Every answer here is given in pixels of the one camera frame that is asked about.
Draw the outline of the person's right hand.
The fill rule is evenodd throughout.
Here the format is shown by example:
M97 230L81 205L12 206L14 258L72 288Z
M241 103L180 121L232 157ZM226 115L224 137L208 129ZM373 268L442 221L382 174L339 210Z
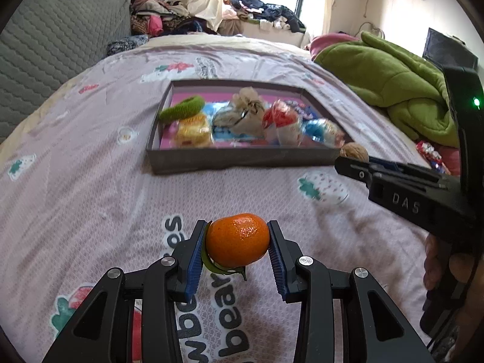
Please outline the person's right hand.
M472 272L474 259L471 256L454 255L446 264L440 249L439 240L429 234L425 240L427 257L423 276L423 283L428 291L434 289L446 269L450 269L461 283L465 283ZM483 362L483 259L479 261L466 301L456 314L455 322L458 336L450 353L450 361Z

